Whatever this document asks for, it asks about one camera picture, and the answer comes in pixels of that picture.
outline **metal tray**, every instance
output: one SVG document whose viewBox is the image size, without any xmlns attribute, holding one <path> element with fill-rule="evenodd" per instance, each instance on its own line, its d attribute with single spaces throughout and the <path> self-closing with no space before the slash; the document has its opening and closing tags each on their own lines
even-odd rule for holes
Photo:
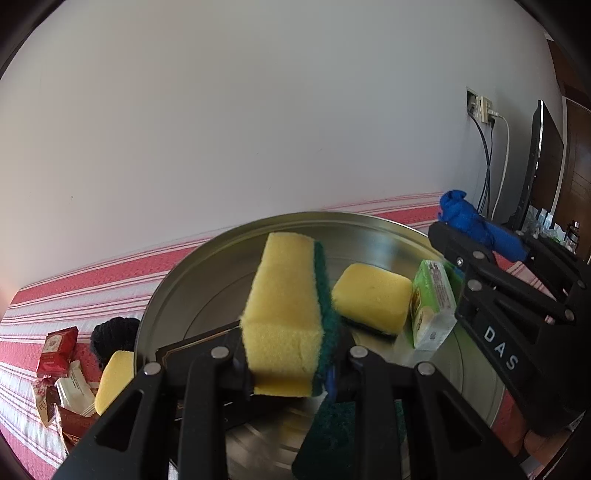
<svg viewBox="0 0 591 480">
<path fill-rule="evenodd" d="M 136 369 L 153 361 L 162 346 L 236 320 L 250 292 L 267 234 L 276 231 L 303 233 L 321 241 L 332 284 L 355 262 L 413 278 L 421 260 L 441 259 L 423 233 L 355 213 L 292 213 L 242 225 L 195 250 L 162 281 L 140 324 Z M 390 362 L 414 366 L 431 359 L 480 416 L 489 425 L 494 422 L 504 386 L 459 325 L 432 358 L 415 351 L 406 335 L 388 340 L 359 330 L 353 334 L 357 343 Z M 281 414 L 229 431 L 230 477 L 292 479 L 291 463 L 321 400 L 298 400 Z"/>
</svg>

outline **green soap package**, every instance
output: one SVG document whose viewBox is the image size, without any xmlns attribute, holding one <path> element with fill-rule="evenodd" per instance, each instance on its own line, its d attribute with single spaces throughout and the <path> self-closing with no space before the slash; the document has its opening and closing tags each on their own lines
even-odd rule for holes
<svg viewBox="0 0 591 480">
<path fill-rule="evenodd" d="M 437 350 L 456 324 L 456 300 L 441 262 L 423 260 L 413 282 L 411 318 L 418 350 Z"/>
</svg>

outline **red package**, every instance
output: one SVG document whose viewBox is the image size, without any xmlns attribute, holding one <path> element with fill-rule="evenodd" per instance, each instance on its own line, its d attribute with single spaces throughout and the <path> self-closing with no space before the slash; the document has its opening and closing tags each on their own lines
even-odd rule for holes
<svg viewBox="0 0 591 480">
<path fill-rule="evenodd" d="M 72 353 L 78 340 L 78 327 L 47 334 L 37 365 L 37 376 L 67 377 Z"/>
</svg>

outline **blue cloth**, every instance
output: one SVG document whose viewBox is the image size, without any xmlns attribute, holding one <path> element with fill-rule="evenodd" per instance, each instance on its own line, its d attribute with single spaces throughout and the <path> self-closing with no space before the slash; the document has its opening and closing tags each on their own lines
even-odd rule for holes
<svg viewBox="0 0 591 480">
<path fill-rule="evenodd" d="M 466 192 L 450 190 L 439 200 L 441 213 L 439 221 L 445 222 L 456 230 L 501 254 L 512 262 L 523 261 L 527 250 L 521 240 L 503 227 L 488 222 L 473 205 L 464 200 Z"/>
</svg>

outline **wall socket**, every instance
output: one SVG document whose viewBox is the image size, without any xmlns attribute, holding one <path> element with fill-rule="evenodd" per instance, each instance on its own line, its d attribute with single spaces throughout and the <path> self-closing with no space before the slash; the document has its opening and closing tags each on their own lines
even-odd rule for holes
<svg viewBox="0 0 591 480">
<path fill-rule="evenodd" d="M 473 90 L 467 90 L 467 111 L 476 120 L 488 124 L 488 110 L 492 110 L 492 102 L 485 96 L 478 95 Z"/>
<path fill-rule="evenodd" d="M 492 110 L 492 102 L 488 98 L 480 95 L 478 96 L 478 106 L 480 107 L 480 121 L 483 124 L 489 123 L 488 110 Z"/>
</svg>

